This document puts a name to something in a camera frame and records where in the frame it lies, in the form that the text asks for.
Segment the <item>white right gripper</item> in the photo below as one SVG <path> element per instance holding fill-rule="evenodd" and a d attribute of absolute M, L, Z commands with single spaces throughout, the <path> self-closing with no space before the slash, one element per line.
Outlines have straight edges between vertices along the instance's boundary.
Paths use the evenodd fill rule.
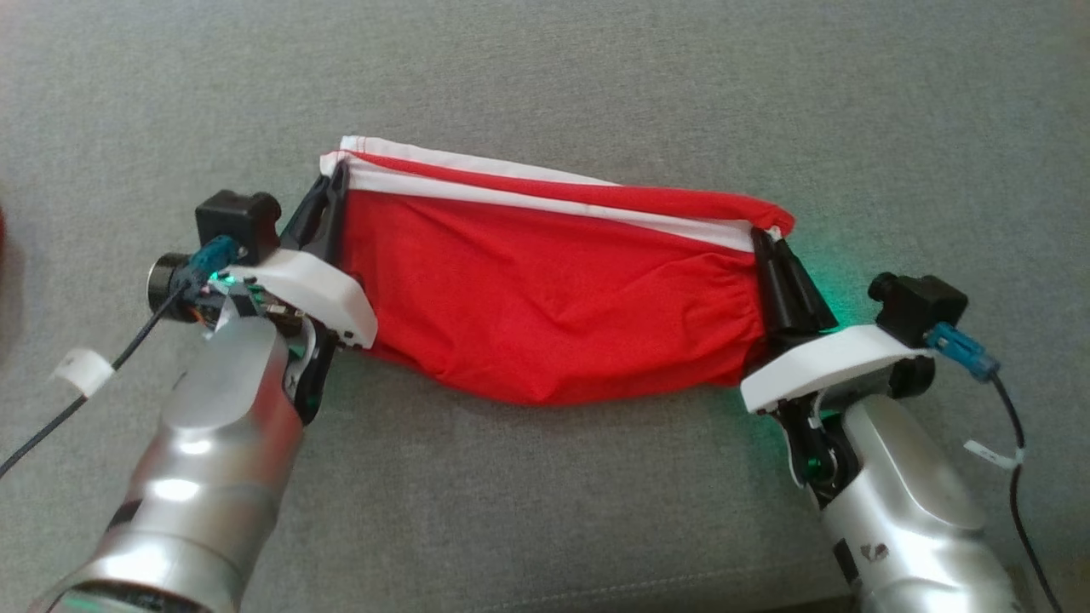
<path fill-rule="evenodd" d="M 840 322 L 786 239 L 752 228 L 760 314 L 767 333 L 821 334 Z M 903 484 L 927 474 L 938 447 L 889 380 L 899 365 L 934 371 L 927 349 L 874 324 L 818 336 L 772 358 L 741 381 L 748 414 L 770 416 L 788 447 L 788 471 L 825 510 L 865 470 Z"/>

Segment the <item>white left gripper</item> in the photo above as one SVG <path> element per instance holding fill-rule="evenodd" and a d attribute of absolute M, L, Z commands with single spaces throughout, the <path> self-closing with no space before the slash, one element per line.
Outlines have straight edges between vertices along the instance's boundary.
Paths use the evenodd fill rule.
<path fill-rule="evenodd" d="M 340 348 L 370 349 L 378 321 L 358 280 L 327 263 L 339 261 L 349 197 L 349 163 L 336 163 L 311 187 L 280 235 L 281 248 L 261 264 L 215 272 L 206 298 L 219 300 L 206 336 L 233 318 L 272 322 L 289 344 L 284 395 L 310 424 L 322 407 L 324 381 Z"/>

